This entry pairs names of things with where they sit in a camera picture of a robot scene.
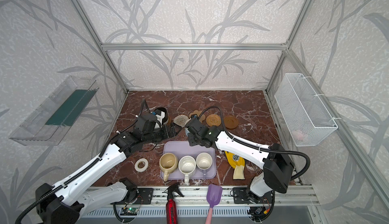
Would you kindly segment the black mug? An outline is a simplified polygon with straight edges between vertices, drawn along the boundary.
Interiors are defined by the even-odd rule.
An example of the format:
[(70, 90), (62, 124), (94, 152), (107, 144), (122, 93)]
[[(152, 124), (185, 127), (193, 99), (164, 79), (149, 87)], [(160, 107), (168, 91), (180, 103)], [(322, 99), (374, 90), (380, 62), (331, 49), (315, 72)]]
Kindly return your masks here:
[(168, 121), (168, 113), (167, 109), (164, 107), (159, 107), (154, 110), (154, 114), (157, 117), (158, 122), (161, 123), (161, 125), (164, 125)]

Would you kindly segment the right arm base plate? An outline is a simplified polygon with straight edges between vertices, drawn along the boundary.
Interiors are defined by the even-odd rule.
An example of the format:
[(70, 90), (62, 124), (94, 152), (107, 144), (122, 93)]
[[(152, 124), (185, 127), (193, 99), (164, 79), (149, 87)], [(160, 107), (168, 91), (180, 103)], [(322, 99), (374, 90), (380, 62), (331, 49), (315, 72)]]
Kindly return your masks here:
[(247, 188), (235, 187), (230, 191), (230, 195), (234, 199), (234, 204), (258, 204), (260, 198)]

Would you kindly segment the lilac mug white inside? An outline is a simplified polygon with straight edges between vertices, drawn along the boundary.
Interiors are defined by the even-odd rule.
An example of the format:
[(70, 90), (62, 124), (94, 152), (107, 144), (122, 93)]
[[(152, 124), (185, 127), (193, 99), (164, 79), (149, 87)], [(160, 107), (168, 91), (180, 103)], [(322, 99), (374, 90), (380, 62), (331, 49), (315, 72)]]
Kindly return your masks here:
[(206, 179), (207, 170), (212, 166), (212, 157), (208, 153), (200, 153), (196, 157), (197, 167), (202, 171), (203, 179)]

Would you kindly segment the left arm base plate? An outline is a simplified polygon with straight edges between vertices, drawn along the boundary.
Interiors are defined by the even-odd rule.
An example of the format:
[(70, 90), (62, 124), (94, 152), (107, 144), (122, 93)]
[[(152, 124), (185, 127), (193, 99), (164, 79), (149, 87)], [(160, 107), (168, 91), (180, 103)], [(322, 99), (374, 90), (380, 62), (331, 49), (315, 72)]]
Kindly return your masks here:
[(153, 188), (137, 188), (130, 190), (119, 204), (150, 205), (153, 197)]

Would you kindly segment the large round wooden coaster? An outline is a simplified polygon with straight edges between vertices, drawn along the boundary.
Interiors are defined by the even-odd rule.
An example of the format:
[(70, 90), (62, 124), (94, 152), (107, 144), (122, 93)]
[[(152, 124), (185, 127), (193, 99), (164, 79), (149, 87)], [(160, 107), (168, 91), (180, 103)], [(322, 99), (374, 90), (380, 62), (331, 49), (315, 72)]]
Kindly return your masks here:
[(235, 116), (228, 115), (224, 117), (224, 124), (227, 129), (233, 130), (238, 127), (239, 121)]

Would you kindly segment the cork flower-shaped coaster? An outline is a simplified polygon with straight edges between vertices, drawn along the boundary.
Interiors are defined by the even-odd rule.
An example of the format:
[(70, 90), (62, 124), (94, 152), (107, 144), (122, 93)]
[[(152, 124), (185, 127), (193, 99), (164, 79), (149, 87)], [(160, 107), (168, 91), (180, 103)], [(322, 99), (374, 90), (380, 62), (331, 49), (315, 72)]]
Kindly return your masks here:
[(203, 122), (206, 119), (206, 115), (205, 114), (201, 115), (201, 113), (202, 112), (199, 110), (194, 110), (193, 112), (189, 113), (188, 117), (189, 119), (197, 118), (200, 122)]

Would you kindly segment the woven rattan round coaster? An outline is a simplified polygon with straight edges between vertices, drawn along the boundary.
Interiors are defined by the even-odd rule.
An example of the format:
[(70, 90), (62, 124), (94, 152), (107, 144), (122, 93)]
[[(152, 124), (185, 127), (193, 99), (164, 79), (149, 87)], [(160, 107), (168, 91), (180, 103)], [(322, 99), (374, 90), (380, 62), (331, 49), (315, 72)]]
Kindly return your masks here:
[(217, 114), (210, 114), (206, 118), (206, 123), (208, 126), (220, 126), (221, 125), (221, 117)]

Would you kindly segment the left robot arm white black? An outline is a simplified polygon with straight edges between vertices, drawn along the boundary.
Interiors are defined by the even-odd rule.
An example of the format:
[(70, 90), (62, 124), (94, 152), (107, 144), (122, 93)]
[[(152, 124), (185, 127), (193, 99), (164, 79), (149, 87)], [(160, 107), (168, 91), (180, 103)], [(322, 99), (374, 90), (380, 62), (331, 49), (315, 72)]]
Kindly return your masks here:
[(168, 121), (166, 108), (151, 111), (143, 100), (140, 113), (130, 126), (117, 132), (97, 156), (68, 177), (53, 185), (41, 185), (35, 192), (35, 202), (16, 218), (15, 223), (20, 224), (36, 209), (45, 224), (74, 224), (87, 212), (122, 201), (136, 189), (128, 179), (96, 191), (92, 197), (84, 197), (83, 193), (113, 167), (142, 150), (144, 144), (157, 144), (176, 137), (181, 130), (181, 126)]

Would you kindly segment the beige mug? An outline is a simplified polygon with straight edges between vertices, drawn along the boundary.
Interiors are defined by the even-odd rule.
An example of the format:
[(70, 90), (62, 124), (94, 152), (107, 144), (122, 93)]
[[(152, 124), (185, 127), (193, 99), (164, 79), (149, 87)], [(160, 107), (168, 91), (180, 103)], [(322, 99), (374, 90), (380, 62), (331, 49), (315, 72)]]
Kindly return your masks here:
[(167, 182), (169, 175), (178, 167), (178, 158), (173, 153), (166, 153), (160, 158), (159, 166), (163, 173), (163, 181)]

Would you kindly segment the colourful woven round coaster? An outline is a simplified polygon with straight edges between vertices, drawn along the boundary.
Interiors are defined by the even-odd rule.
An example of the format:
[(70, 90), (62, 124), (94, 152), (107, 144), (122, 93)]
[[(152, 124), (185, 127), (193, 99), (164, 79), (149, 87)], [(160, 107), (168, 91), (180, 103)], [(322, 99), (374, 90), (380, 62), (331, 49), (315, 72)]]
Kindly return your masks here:
[(189, 120), (189, 117), (186, 115), (178, 115), (173, 119), (173, 122), (180, 127), (185, 127), (187, 121)]

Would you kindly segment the light blue mug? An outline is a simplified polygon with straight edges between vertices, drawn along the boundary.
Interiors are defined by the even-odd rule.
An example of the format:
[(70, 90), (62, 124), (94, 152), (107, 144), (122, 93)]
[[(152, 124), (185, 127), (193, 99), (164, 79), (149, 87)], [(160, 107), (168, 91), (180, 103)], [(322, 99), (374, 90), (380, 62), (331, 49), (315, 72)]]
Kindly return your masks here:
[(188, 127), (185, 127), (184, 130), (185, 130), (185, 135), (188, 137), (188, 134), (190, 133)]

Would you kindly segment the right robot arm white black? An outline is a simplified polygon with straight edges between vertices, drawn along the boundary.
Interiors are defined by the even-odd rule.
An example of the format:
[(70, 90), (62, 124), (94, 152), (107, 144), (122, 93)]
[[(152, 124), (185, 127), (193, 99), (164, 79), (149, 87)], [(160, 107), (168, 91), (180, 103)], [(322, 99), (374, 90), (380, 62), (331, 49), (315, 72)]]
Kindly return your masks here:
[(206, 126), (193, 116), (184, 126), (191, 146), (200, 145), (235, 154), (262, 169), (246, 189), (247, 198), (258, 203), (266, 194), (285, 194), (289, 183), (309, 169), (309, 156), (287, 151), (280, 144), (263, 145), (231, 134), (221, 119), (221, 126)]

